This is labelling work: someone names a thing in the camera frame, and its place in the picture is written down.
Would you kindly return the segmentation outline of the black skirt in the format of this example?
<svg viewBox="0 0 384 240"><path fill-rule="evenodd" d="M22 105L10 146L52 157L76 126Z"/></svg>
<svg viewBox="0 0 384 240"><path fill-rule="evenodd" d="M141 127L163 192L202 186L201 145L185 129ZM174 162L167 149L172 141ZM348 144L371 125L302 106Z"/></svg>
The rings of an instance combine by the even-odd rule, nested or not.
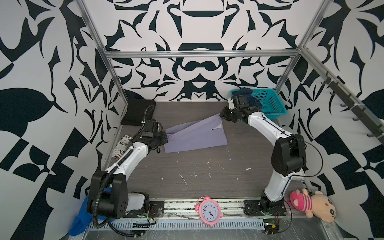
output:
<svg viewBox="0 0 384 240"><path fill-rule="evenodd" d="M154 100L128 99L128 109L121 120L123 126L140 126L142 124L145 110L149 105L156 106Z"/></svg>

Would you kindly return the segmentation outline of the purple grey skirt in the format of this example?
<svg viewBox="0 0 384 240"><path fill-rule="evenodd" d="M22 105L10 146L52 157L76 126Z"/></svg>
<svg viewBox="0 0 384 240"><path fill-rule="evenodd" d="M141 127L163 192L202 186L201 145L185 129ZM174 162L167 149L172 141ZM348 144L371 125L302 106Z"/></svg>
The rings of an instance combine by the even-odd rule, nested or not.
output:
<svg viewBox="0 0 384 240"><path fill-rule="evenodd" d="M166 153L187 152L225 146L228 140L219 114L201 121L184 123L166 129Z"/></svg>

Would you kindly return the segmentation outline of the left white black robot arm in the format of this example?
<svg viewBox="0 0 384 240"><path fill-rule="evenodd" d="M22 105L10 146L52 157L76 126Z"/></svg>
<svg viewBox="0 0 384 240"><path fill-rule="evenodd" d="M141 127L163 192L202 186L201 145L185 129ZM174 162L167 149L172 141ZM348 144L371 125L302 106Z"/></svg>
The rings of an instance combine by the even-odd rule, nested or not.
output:
<svg viewBox="0 0 384 240"><path fill-rule="evenodd" d="M168 142L166 132L160 122L149 119L155 109L149 105L143 114L139 131L128 138L128 148L123 155L105 171L96 171L91 179L87 212L92 215L94 228L108 225L115 233L124 237L136 237L133 233L124 233L115 228L113 220L119 220L131 211L147 214L150 200L147 194L128 192L128 178L138 164L150 152L160 153L160 147Z"/></svg>

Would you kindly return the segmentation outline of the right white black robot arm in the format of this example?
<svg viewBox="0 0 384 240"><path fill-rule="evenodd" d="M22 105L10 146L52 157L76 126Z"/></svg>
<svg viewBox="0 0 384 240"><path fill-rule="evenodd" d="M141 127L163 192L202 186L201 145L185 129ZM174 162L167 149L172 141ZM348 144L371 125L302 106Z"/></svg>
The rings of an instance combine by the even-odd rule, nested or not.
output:
<svg viewBox="0 0 384 240"><path fill-rule="evenodd" d="M220 117L228 122L243 121L259 131L274 147L271 156L273 173L267 187L262 192L257 210L245 210L246 215L261 213L271 216L285 207L285 192L291 180L306 177L306 145L299 134L292 134L270 121L256 105L251 105L245 95L234 96L228 100Z"/></svg>

